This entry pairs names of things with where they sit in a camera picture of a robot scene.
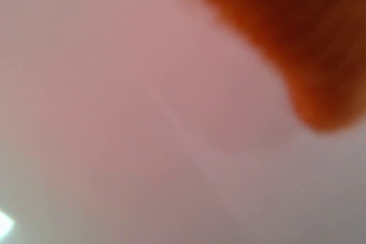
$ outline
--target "light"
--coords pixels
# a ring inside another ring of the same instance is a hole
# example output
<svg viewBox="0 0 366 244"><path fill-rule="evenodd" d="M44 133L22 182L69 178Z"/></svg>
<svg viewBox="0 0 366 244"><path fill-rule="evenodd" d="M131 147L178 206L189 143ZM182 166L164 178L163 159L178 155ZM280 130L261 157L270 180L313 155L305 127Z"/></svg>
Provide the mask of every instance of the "light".
<svg viewBox="0 0 366 244"><path fill-rule="evenodd" d="M5 213L0 211L0 240L8 235L13 229L14 221L8 217Z"/></svg>

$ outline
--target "bright white light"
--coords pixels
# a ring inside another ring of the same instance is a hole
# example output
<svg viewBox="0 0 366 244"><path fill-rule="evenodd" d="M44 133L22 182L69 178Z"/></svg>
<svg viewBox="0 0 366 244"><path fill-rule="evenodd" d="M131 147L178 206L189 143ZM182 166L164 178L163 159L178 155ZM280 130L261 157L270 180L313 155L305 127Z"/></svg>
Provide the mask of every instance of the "bright white light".
<svg viewBox="0 0 366 244"><path fill-rule="evenodd" d="M14 221L0 211L0 240L5 237L14 227Z"/></svg>

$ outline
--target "white ceiling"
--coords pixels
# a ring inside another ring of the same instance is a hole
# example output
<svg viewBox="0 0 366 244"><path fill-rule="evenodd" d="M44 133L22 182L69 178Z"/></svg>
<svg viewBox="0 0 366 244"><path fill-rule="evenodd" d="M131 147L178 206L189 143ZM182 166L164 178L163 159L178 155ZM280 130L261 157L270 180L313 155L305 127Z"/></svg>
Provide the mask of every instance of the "white ceiling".
<svg viewBox="0 0 366 244"><path fill-rule="evenodd" d="M261 59L198 0L0 0L0 243L365 243L366 125Z"/></svg>

